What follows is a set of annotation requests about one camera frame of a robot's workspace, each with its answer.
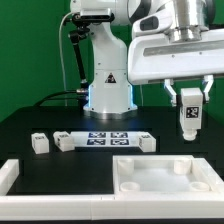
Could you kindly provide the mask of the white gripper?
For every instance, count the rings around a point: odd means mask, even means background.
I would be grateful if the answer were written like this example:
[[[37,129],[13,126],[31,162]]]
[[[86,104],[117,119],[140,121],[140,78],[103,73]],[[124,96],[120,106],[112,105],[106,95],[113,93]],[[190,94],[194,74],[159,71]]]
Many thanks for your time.
[[[173,107],[177,94],[173,80],[203,78],[204,101],[214,83],[212,75],[224,74],[224,29],[201,33],[202,40],[171,43],[164,34],[135,38],[128,52],[128,80],[133,85],[158,83],[164,80],[164,89]]]

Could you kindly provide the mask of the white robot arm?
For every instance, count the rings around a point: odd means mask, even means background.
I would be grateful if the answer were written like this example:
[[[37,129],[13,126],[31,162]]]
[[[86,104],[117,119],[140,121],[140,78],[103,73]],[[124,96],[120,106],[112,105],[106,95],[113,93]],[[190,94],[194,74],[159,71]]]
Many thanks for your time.
[[[71,0],[77,41],[89,37],[94,79],[84,112],[120,119],[137,111],[134,85],[163,82],[171,104],[199,108],[224,73],[215,0]]]

